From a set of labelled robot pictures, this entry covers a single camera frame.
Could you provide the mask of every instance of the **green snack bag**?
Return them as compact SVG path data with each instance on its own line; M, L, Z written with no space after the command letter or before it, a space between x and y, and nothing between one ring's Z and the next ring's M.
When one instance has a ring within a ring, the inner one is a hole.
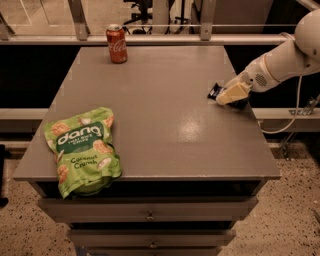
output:
M63 198L96 194L121 176L120 159L112 145L113 120L112 110L100 107L44 125Z

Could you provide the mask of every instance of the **cable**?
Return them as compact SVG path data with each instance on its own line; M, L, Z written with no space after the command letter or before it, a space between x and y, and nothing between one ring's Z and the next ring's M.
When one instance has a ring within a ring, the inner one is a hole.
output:
M298 115L299 102L300 102L301 81L302 81L302 76L299 77L299 83L298 83L298 89L297 89L296 109L295 109L294 116L293 116L291 122L290 122L289 124L287 124L287 126L283 127L283 128L280 129L280 130L277 130L277 131L266 131L266 130L261 129L261 131L262 131L263 133L266 133L266 134L276 134L276 133L283 132L283 131L287 130L287 129L293 124L293 122L296 120L296 117L297 117L297 115Z

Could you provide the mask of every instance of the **table top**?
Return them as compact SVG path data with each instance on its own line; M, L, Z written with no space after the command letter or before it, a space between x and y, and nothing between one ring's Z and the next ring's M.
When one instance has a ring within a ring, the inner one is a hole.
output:
M121 158L119 180L280 177L250 106L238 110L207 98L216 81L235 76L223 47L128 47L128 56L126 63L113 64L107 47L80 50L15 180L56 181L42 125L100 106L115 115L112 135Z

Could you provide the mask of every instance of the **soda can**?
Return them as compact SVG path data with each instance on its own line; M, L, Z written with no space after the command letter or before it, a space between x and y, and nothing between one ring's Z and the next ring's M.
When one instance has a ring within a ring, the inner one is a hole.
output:
M112 24L106 32L110 58L113 63L123 63L128 59L124 30L120 25Z

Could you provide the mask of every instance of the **drawer handle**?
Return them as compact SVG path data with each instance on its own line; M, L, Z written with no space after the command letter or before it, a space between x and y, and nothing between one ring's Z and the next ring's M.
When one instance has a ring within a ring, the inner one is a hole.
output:
M150 249L157 249L158 245L155 243L155 241L152 241L152 243L149 245Z
M145 218L147 222L154 222L156 218L152 215L152 211L149 211L149 215Z

